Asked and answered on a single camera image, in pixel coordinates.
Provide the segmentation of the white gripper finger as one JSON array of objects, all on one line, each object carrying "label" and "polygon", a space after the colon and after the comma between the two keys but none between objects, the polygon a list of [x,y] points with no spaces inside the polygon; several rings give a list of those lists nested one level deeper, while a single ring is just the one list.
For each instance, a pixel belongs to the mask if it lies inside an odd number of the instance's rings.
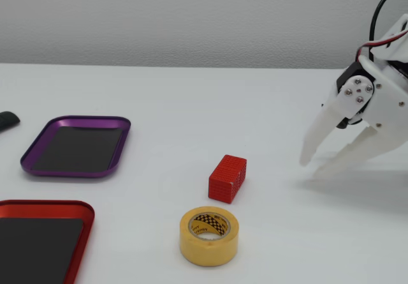
[{"label": "white gripper finger", "polygon": [[300,164],[306,166],[324,139],[342,122],[355,123],[363,107],[370,101],[374,85],[368,77],[356,75],[337,87],[332,86],[327,101],[306,132]]},{"label": "white gripper finger", "polygon": [[393,150],[393,139],[375,128],[366,127],[328,163],[319,167],[314,178],[326,179],[352,166]]}]

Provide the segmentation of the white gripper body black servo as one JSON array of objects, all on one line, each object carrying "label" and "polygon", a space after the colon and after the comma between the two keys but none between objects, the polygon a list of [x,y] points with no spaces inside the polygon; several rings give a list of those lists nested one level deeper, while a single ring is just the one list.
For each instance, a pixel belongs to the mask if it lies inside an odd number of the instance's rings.
[{"label": "white gripper body black servo", "polygon": [[366,57],[354,62],[336,81],[337,92],[344,93],[349,83],[352,94],[363,98],[361,103],[337,125],[347,128],[350,124],[365,121],[386,140],[401,146],[407,142],[407,63],[388,61],[380,69]]}]

